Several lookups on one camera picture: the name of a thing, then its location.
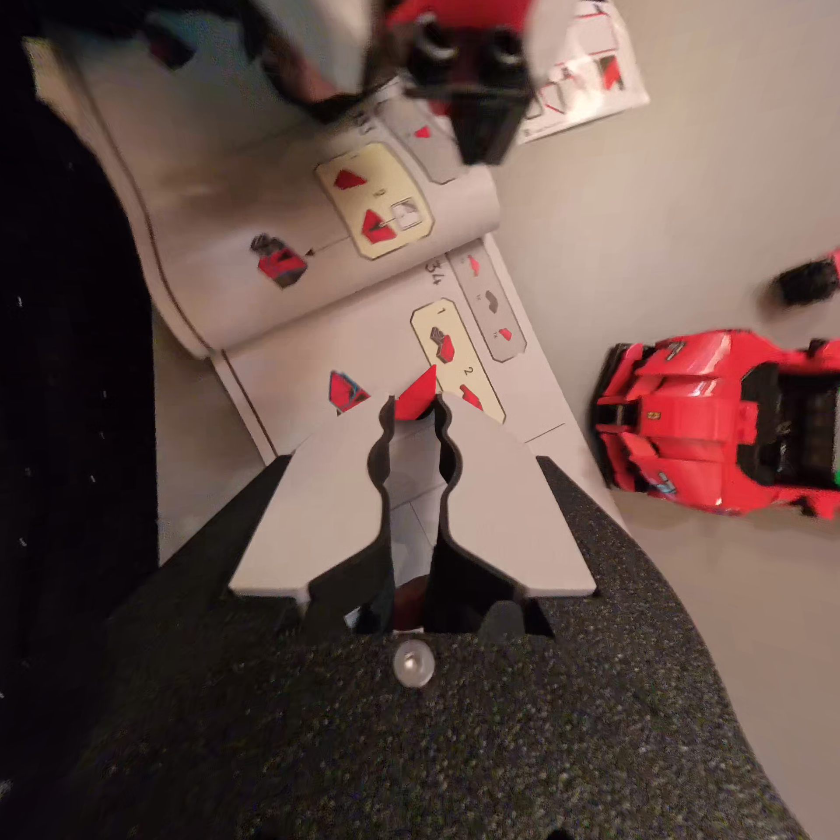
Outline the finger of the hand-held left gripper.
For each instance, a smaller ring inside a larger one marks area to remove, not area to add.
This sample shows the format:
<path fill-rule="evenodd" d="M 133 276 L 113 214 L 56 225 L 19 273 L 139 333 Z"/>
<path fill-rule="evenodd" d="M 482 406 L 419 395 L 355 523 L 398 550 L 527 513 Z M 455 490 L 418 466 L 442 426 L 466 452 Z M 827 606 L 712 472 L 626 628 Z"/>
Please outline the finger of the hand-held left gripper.
<path fill-rule="evenodd" d="M 532 82 L 547 82 L 560 59 L 576 1 L 530 1 L 526 13 L 526 60 Z"/>
<path fill-rule="evenodd" d="M 390 86 L 382 1 L 254 1 L 259 58 L 288 101 L 366 98 Z"/>

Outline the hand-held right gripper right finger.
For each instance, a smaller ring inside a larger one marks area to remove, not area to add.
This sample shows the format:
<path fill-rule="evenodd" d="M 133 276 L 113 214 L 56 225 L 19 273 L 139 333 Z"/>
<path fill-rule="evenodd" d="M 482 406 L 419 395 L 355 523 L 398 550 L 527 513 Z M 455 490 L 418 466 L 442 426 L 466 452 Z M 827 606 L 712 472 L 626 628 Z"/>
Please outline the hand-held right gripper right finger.
<path fill-rule="evenodd" d="M 459 396 L 438 395 L 434 419 L 445 487 L 431 594 L 472 607 L 593 594 L 541 460 Z"/>

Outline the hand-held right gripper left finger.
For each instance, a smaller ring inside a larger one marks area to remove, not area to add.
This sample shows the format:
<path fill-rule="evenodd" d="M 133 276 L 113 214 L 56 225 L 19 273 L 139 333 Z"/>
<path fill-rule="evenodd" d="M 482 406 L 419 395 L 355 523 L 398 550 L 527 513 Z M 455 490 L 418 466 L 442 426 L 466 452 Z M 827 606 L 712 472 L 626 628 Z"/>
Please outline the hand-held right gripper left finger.
<path fill-rule="evenodd" d="M 237 595 L 329 602 L 350 612 L 393 571 L 396 399 L 375 394 L 324 422 L 290 457 L 229 586 Z"/>

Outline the black red lego block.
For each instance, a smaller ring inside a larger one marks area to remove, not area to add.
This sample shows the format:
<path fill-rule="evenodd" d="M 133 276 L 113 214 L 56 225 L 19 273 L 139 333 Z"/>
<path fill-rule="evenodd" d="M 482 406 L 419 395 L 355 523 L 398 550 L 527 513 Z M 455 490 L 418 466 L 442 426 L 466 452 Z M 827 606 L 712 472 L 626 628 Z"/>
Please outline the black red lego block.
<path fill-rule="evenodd" d="M 409 98 L 451 123 L 467 165 L 504 162 L 536 97 L 526 50 L 532 1 L 384 2 L 388 57 Z"/>

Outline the red lego wedge piece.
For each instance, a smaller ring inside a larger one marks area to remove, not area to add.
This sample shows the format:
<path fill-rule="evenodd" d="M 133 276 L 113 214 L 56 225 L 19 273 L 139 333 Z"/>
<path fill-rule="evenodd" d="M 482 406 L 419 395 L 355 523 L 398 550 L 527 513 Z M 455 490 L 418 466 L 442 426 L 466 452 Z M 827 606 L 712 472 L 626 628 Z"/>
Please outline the red lego wedge piece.
<path fill-rule="evenodd" d="M 408 423 L 423 418 L 432 409 L 436 398 L 437 366 L 432 364 L 395 399 L 395 421 Z"/>

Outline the red lego car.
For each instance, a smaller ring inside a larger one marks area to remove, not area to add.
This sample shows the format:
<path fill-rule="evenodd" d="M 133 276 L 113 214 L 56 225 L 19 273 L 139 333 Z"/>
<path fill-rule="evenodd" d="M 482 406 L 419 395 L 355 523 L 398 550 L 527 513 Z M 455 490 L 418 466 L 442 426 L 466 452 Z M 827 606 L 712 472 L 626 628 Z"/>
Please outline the red lego car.
<path fill-rule="evenodd" d="M 614 489 L 742 517 L 839 508 L 839 341 L 720 329 L 607 352 L 587 413 Z"/>

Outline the red black green lego assembly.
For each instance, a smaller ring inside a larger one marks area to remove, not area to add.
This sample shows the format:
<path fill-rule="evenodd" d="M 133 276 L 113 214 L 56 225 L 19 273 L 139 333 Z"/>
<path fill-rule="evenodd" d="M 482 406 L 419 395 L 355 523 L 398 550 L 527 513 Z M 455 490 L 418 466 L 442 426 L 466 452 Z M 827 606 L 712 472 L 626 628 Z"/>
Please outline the red black green lego assembly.
<path fill-rule="evenodd" d="M 782 272 L 771 281 L 771 287 L 786 308 L 830 301 L 839 292 L 839 248 Z"/>

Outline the lego instruction booklet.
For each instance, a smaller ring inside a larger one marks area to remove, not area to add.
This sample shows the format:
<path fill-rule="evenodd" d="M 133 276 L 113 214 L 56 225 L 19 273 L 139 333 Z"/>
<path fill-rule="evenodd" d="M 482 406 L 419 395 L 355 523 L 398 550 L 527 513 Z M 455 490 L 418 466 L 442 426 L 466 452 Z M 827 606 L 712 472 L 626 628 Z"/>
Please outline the lego instruction booklet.
<path fill-rule="evenodd" d="M 175 32 L 210 57 L 168 70 L 140 38 L 71 32 L 26 50 L 115 187 L 161 318 L 212 362 L 263 461 L 434 364 L 439 390 L 623 523 L 492 236 L 490 169 L 390 91 L 332 127 L 293 124 L 231 25 Z"/>

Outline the white sticker sheet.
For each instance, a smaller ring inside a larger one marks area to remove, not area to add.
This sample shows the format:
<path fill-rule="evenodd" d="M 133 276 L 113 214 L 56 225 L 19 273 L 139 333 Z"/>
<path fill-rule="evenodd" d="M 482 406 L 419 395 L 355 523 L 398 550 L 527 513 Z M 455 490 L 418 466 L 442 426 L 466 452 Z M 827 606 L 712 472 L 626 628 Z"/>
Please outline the white sticker sheet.
<path fill-rule="evenodd" d="M 577 2 L 562 47 L 518 130 L 526 144 L 646 107 L 650 97 L 614 2 Z"/>

